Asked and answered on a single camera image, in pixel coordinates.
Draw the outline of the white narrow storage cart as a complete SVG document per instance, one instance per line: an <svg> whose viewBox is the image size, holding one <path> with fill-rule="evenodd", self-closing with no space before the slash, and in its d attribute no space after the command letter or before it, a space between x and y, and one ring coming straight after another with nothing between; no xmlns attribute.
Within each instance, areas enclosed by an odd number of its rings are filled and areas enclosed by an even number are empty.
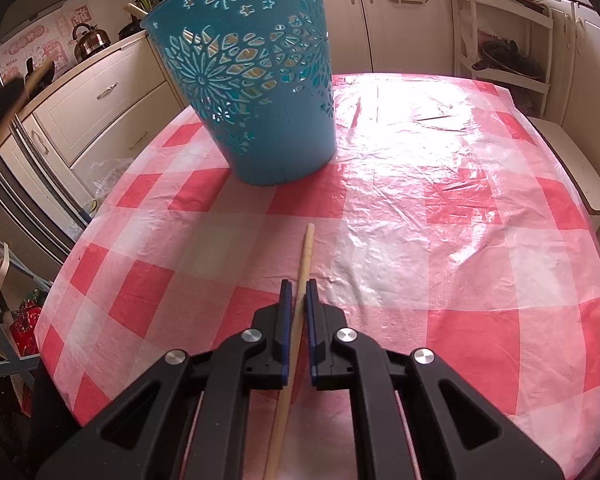
<svg viewBox="0 0 600 480"><path fill-rule="evenodd" d="M524 110L542 116L550 92L554 18L544 1L451 0L453 70L515 93Z"/></svg>

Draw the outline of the teal perforated plastic basket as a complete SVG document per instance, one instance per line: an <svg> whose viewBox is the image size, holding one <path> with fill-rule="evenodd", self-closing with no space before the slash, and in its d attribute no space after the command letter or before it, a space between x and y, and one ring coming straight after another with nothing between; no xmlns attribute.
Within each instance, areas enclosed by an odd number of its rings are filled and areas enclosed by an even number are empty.
<svg viewBox="0 0 600 480"><path fill-rule="evenodd" d="M323 0L164 0L142 25L239 180L287 183L332 159Z"/></svg>

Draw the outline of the metal kettle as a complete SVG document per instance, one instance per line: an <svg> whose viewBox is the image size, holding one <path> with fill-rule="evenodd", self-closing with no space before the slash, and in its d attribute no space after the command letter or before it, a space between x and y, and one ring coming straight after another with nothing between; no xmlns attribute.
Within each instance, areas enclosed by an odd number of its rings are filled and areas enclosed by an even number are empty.
<svg viewBox="0 0 600 480"><path fill-rule="evenodd" d="M72 39L76 42L74 57L78 63L108 48L111 44L108 34L103 29L86 23L74 26Z"/></svg>

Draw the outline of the wooden chopstick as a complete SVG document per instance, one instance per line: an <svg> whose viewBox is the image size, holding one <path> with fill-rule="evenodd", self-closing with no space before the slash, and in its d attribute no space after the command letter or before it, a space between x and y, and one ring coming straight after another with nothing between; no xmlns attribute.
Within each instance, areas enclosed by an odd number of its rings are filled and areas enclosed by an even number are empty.
<svg viewBox="0 0 600 480"><path fill-rule="evenodd" d="M306 284L308 284L314 247L315 226L313 223L306 225L304 233L300 266L298 272L296 300L294 300L294 315L292 316L289 346L289 376L285 388L279 393L273 420L268 456L264 467L264 480L276 480L289 418L292 392L294 391L294 378L303 332L304 300L306 300Z"/></svg>

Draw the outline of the red white checkered tablecloth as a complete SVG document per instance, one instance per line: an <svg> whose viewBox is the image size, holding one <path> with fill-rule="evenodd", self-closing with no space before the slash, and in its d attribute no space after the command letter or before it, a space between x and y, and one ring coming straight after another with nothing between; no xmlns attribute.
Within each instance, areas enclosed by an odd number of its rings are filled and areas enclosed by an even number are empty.
<svg viewBox="0 0 600 480"><path fill-rule="evenodd" d="M338 76L337 151L240 182L184 110L134 160L55 278L36 342L78 422L168 350L247 327L298 272L383 347L427 347L574 478L600 447L600 251L578 192L509 94Z"/></svg>

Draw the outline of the black wok pan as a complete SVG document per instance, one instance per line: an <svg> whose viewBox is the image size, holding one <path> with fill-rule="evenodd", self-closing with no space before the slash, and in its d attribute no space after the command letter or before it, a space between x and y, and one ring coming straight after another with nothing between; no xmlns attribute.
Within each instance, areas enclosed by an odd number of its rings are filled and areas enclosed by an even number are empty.
<svg viewBox="0 0 600 480"><path fill-rule="evenodd" d="M55 63L53 60L44 60L38 67L34 66L33 58L27 58L27 73L24 76L27 96L34 99L47 88L55 77Z"/></svg>

